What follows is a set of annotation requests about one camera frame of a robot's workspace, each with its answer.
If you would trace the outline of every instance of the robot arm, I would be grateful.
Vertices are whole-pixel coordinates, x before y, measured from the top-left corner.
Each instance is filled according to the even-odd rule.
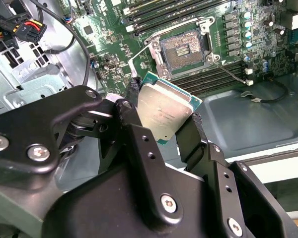
[[[0,115],[4,186],[44,189],[60,151],[85,136],[100,139],[103,173],[54,203],[42,237],[298,238],[252,170],[226,163],[207,140],[199,115],[176,133],[189,176],[165,166],[131,101],[77,86]]]

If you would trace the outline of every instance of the ram slot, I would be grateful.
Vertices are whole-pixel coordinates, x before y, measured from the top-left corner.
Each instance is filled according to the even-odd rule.
[[[225,69],[239,78],[243,77],[243,70],[240,63],[227,65]],[[181,79],[174,79],[171,82],[193,95],[200,95],[239,83],[219,68]]]
[[[124,20],[124,22],[126,22],[126,23],[127,22],[130,22],[130,23],[136,22],[136,21],[146,17],[145,16],[146,14],[148,14],[148,13],[156,14],[157,12],[160,12],[160,11],[170,7],[174,3],[179,4],[179,2],[177,0],[166,0],[166,1],[161,2],[159,4],[155,4],[151,7],[147,7],[144,10],[141,10],[141,11],[138,11],[134,14],[129,15],[128,18],[127,18],[128,20]]]
[[[168,15],[175,14],[181,11],[182,9],[189,8],[194,4],[196,4],[197,6],[200,5],[201,0],[192,0],[190,3],[188,3],[187,1],[181,1],[174,5],[169,4],[168,6],[165,6],[163,8],[156,9],[156,13],[154,15],[135,18],[134,23],[141,26],[141,24],[143,23],[147,23],[165,15],[167,17]]]
[[[139,25],[135,25],[135,27],[133,27],[132,29],[132,33],[134,36],[140,36],[144,33],[146,33],[147,31],[150,31],[152,29],[156,30],[157,27],[160,27],[162,25],[165,25],[165,24],[168,24],[168,23],[172,23],[176,20],[183,20],[183,18],[185,17],[188,17],[190,16],[191,17],[194,17],[193,14],[194,13],[198,13],[200,11],[203,11],[203,10],[206,10],[206,9],[209,9],[209,8],[212,8],[212,7],[216,7],[216,6],[219,6],[223,3],[226,3],[226,2],[230,2],[231,0],[214,0],[213,2],[210,2],[208,1],[208,3],[201,3],[201,6],[198,6],[198,7],[195,7],[193,8],[193,6],[191,6],[192,9],[187,9],[187,6],[186,8],[183,9],[183,13],[179,13],[178,15],[175,15],[175,16],[172,16],[172,17],[168,17],[164,20],[158,20],[158,23],[153,23],[153,24],[150,24],[150,25],[147,25],[147,24],[144,24],[142,26],[139,26]]]
[[[240,71],[242,70],[240,62],[225,65],[224,68],[230,72],[233,70],[240,70]],[[171,82],[174,84],[177,84],[177,85],[182,85],[182,83],[187,83],[188,81],[192,82],[194,80],[201,80],[201,79],[208,78],[208,77],[214,77],[221,73],[225,73],[225,72],[220,68],[215,68],[215,69],[201,72],[198,74],[190,75],[190,76],[187,76],[184,78],[172,79]]]
[[[148,8],[151,7],[152,4],[159,4],[159,3],[163,3],[165,1],[169,1],[169,0],[143,0],[141,2],[135,3],[131,6],[128,6],[127,8],[123,9],[125,15],[131,15],[131,14],[135,14],[139,11],[142,11],[143,8]]]

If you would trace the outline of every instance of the black cable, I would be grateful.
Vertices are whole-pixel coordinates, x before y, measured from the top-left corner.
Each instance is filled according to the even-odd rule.
[[[71,11],[71,19],[73,19],[73,8],[72,8],[71,0],[68,0],[68,2],[69,2],[70,11]]]
[[[99,89],[98,81],[99,81],[99,79],[98,79],[96,70],[94,68],[92,68],[91,70],[93,71],[93,74],[94,74],[95,80],[96,80],[96,90],[95,91],[98,92],[98,89]]]
[[[70,47],[72,47],[74,42],[75,42],[75,37],[73,36],[72,39],[71,39],[71,42],[69,43],[69,45],[66,46],[64,49],[61,49],[61,50],[49,49],[49,50],[44,51],[44,53],[51,54],[51,55],[58,55],[59,53],[67,51]]]
[[[280,100],[284,99],[288,95],[288,92],[289,92],[288,88],[284,84],[277,82],[275,80],[271,80],[271,82],[276,84],[277,86],[281,87],[284,90],[283,94],[280,97],[272,99],[272,100],[263,100],[261,98],[258,98],[256,96],[252,95],[252,94],[248,94],[246,97],[254,102],[265,103],[265,104],[277,103]]]
[[[43,15],[43,11],[41,8],[39,8],[38,6],[36,7],[36,9],[38,10],[38,15],[39,15],[39,22],[43,22],[44,21],[44,15]]]
[[[87,85],[88,83],[88,76],[89,76],[89,68],[90,68],[90,57],[89,57],[89,52],[88,49],[86,47],[86,45],[84,44],[83,40],[78,37],[78,35],[76,34],[76,32],[69,27],[68,25],[66,25],[63,21],[63,19],[61,19],[59,16],[57,16],[55,13],[53,13],[51,10],[47,9],[46,7],[44,7],[42,4],[40,4],[39,2],[37,2],[36,0],[29,0],[30,2],[32,2],[33,4],[35,4],[38,8],[42,9],[43,11],[45,11],[47,14],[49,14],[50,16],[52,16],[53,18],[55,18],[59,23],[61,23],[66,29],[68,29],[69,32],[72,33],[73,37],[77,40],[77,42],[79,43],[79,45],[81,46],[85,56],[86,56],[86,68],[85,68],[85,76],[84,76],[84,80],[82,85]]]
[[[10,22],[7,22],[6,20],[0,19],[0,27],[4,30],[13,32],[15,29],[15,24],[12,24]]]
[[[272,99],[272,100],[261,100],[260,102],[261,103],[276,103],[276,102],[279,102],[280,100],[284,99],[287,95],[288,95],[288,88],[280,83],[280,82],[277,82],[275,80],[272,81],[272,83],[275,83],[276,85],[278,85],[279,87],[281,87],[283,90],[284,90],[284,93],[282,94],[282,96],[276,98],[276,99]]]

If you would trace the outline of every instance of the red wire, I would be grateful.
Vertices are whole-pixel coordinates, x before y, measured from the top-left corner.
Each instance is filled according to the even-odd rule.
[[[33,22],[31,22],[31,21],[25,22],[24,25],[31,25],[31,26],[35,27],[35,29],[37,31],[40,31],[40,28],[37,25],[35,25]]]

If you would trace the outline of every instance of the motherboard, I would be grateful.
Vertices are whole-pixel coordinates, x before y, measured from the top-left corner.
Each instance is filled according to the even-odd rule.
[[[59,0],[64,14],[68,0]],[[106,92],[148,71],[205,97],[294,71],[285,0],[71,0],[71,26]]]

